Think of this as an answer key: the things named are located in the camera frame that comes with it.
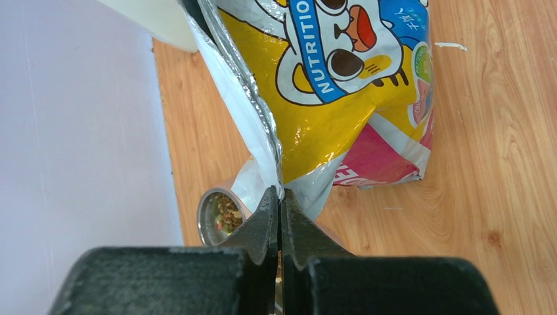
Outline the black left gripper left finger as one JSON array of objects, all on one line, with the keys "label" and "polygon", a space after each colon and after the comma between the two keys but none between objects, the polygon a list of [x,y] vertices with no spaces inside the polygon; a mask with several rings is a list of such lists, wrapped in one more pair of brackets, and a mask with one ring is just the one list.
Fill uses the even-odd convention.
[{"label": "black left gripper left finger", "polygon": [[51,314],[271,314],[277,254],[97,247],[70,269]]}]

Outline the pet food bag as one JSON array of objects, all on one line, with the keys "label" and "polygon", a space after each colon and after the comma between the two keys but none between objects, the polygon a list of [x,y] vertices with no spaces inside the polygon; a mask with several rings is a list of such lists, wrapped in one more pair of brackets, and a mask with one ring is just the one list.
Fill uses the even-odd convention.
[{"label": "pet food bag", "polygon": [[250,152],[231,190],[270,186],[315,219],[333,186],[422,180],[434,133],[427,1],[183,1]]}]

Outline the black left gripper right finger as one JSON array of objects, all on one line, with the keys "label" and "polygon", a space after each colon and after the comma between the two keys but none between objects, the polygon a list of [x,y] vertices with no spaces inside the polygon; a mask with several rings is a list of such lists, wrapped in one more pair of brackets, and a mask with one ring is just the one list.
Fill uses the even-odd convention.
[{"label": "black left gripper right finger", "polygon": [[498,314],[481,272],[456,257],[356,256],[280,204],[285,314]]}]

